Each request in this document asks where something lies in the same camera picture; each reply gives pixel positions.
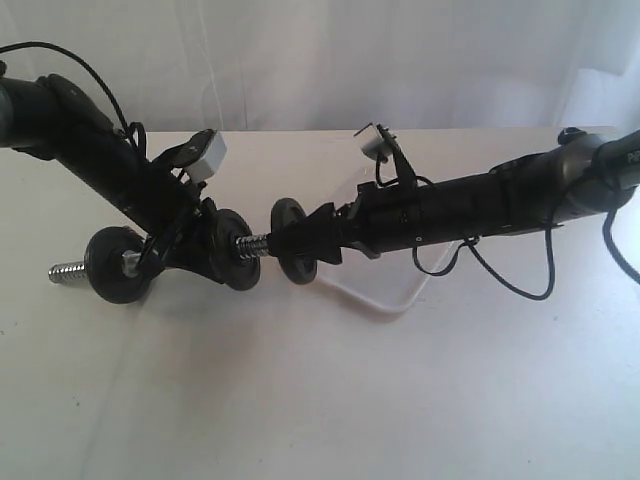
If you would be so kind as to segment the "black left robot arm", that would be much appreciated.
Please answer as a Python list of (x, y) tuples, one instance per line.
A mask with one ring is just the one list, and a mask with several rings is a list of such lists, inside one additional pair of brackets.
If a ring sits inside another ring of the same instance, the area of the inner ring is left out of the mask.
[(218, 131), (148, 160), (77, 85), (50, 74), (2, 79), (1, 145), (59, 162), (144, 231), (145, 272), (172, 266), (222, 282), (213, 261), (215, 205), (201, 196), (227, 152)]

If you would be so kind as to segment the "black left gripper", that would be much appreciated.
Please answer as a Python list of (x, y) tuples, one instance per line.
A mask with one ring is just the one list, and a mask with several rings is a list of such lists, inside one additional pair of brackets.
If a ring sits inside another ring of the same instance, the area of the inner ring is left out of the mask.
[(148, 231), (139, 259), (138, 273), (162, 273), (169, 267), (185, 270), (224, 285), (211, 260), (213, 230), (218, 208), (210, 196), (202, 196), (207, 181), (182, 183), (175, 179), (168, 191), (151, 204), (159, 222)]

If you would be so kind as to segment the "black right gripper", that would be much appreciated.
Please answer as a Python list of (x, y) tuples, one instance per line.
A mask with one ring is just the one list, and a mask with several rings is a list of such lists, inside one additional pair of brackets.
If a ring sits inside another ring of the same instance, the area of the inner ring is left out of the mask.
[(286, 263), (343, 262), (344, 249), (369, 259), (425, 244), (423, 187), (357, 186), (354, 201), (340, 209), (334, 202), (272, 233), (272, 253)]

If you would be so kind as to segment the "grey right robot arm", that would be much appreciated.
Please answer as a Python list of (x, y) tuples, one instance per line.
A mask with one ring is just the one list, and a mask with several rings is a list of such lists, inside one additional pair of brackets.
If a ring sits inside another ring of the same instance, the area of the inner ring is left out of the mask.
[(639, 184), (639, 135), (606, 141), (578, 131), (553, 150), (529, 154), (483, 174), (420, 185), (411, 175), (381, 188), (359, 185), (354, 202), (327, 203), (273, 228), (268, 248), (330, 264), (352, 248), (382, 253), (460, 240), (517, 235), (625, 205)]

